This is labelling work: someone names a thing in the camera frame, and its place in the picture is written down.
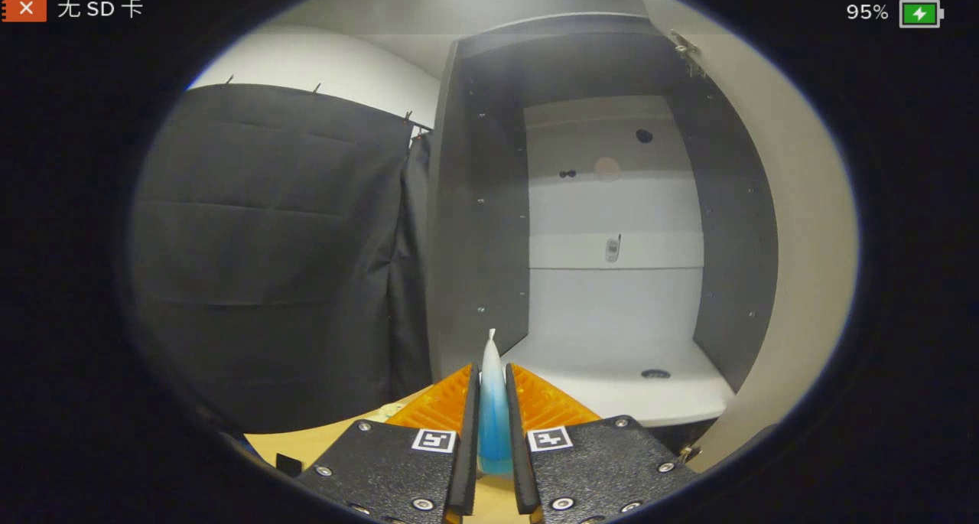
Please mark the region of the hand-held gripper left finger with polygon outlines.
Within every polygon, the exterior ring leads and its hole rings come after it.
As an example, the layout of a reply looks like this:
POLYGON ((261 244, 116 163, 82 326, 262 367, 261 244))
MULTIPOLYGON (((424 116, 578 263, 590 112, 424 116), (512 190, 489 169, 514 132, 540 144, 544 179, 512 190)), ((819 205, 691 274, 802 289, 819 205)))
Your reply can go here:
POLYGON ((394 416, 357 420, 298 475, 374 523, 460 523, 474 509, 480 368, 465 365, 394 416))

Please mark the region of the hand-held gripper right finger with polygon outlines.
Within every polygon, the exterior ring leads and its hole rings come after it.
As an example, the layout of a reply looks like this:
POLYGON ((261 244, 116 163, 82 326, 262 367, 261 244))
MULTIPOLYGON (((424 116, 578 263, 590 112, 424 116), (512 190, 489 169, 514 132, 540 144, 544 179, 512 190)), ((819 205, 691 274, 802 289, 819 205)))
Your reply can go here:
POLYGON ((524 367, 505 367, 513 480, 532 523, 626 523, 696 481, 629 415, 598 418, 524 367))

